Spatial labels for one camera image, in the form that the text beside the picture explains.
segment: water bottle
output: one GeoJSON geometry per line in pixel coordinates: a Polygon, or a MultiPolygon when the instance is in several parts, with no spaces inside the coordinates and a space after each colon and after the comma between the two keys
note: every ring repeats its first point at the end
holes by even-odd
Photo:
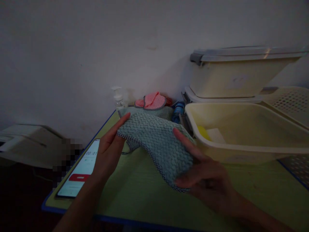
{"type": "Polygon", "coordinates": [[[175,105],[175,110],[174,110],[174,113],[172,115],[172,122],[175,122],[175,123],[178,123],[180,124],[180,118],[179,118],[179,113],[181,115],[184,114],[184,102],[178,102],[176,105],[175,105]]]}

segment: green table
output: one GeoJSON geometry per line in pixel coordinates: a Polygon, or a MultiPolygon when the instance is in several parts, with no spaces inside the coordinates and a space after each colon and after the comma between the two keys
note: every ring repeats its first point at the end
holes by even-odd
{"type": "MultiPolygon", "coordinates": [[[[103,136],[118,119],[114,112],[94,139],[103,136]]],[[[55,199],[55,195],[78,161],[46,198],[42,209],[64,213],[70,206],[72,200],[55,199]]],[[[225,167],[239,193],[296,231],[309,231],[309,191],[279,162],[225,167]]],[[[142,226],[150,223],[153,228],[162,225],[200,231],[244,230],[234,219],[218,215],[194,197],[170,188],[141,148],[121,156],[102,192],[96,214],[104,215],[103,220],[120,223],[133,220],[142,226]]]]}

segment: light blue towel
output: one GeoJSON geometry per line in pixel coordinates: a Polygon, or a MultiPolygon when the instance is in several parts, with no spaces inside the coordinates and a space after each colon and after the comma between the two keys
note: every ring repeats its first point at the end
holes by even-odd
{"type": "MultiPolygon", "coordinates": [[[[128,108],[123,108],[121,110],[118,111],[119,117],[122,117],[124,115],[126,115],[127,113],[131,113],[131,115],[135,114],[135,113],[142,113],[142,114],[149,114],[151,116],[156,116],[159,118],[163,118],[166,119],[168,121],[172,120],[172,114],[173,114],[174,109],[169,107],[169,106],[164,106],[163,108],[159,109],[159,110],[155,110],[155,111],[150,111],[150,110],[145,110],[145,109],[141,109],[141,108],[135,108],[135,107],[128,107],[128,108]]],[[[133,141],[126,141],[129,150],[123,150],[122,151],[122,155],[127,155],[132,153],[134,150],[136,150],[137,148],[140,147],[140,145],[138,145],[137,143],[133,142],[133,141]]]]}
{"type": "Polygon", "coordinates": [[[174,136],[174,127],[194,142],[182,125],[144,112],[131,112],[117,135],[143,147],[165,182],[179,192],[186,192],[187,188],[178,188],[174,181],[190,169],[193,158],[174,136]]]}

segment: red button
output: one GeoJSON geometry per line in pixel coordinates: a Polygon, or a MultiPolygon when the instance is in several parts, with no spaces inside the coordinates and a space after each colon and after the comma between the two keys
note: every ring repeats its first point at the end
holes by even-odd
{"type": "Polygon", "coordinates": [[[88,174],[73,174],[73,175],[69,178],[69,180],[70,180],[70,181],[85,182],[85,181],[88,179],[89,176],[90,176],[90,175],[88,175],[88,174]]]}

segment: smartphone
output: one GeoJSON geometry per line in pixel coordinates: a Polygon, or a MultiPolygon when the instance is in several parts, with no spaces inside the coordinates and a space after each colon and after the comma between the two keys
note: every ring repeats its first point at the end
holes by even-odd
{"type": "Polygon", "coordinates": [[[84,185],[85,181],[93,172],[94,164],[96,162],[100,139],[96,139],[92,142],[90,147],[84,153],[70,176],[62,185],[57,193],[57,197],[60,198],[75,198],[80,189],[84,185]]]}

